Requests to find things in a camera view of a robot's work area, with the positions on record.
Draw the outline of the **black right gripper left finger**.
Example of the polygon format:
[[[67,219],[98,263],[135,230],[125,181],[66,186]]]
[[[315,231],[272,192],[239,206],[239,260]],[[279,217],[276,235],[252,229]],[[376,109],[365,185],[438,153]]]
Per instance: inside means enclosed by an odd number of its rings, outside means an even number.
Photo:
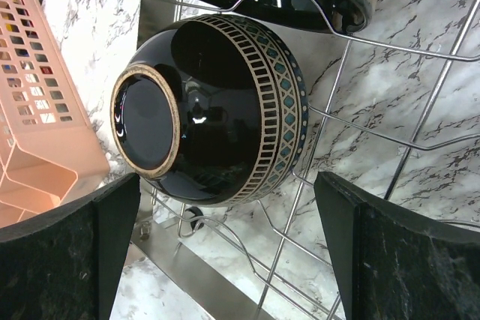
[[[108,319],[140,205],[140,177],[1,229],[2,319]]]

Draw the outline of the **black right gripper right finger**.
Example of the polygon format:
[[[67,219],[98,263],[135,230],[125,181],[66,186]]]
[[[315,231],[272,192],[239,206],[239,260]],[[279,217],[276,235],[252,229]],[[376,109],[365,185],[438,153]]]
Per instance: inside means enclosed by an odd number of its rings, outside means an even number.
[[[347,319],[479,318],[478,232],[332,172],[319,172],[313,188]]]

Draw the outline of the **dark patterned cream-inside bowl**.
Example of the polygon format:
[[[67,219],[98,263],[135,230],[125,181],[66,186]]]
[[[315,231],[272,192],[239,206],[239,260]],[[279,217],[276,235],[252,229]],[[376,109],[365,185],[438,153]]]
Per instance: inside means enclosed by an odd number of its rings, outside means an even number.
[[[287,45],[256,20],[204,14],[150,37],[118,77],[112,136],[160,193],[223,207],[268,195],[308,132],[308,97]]]

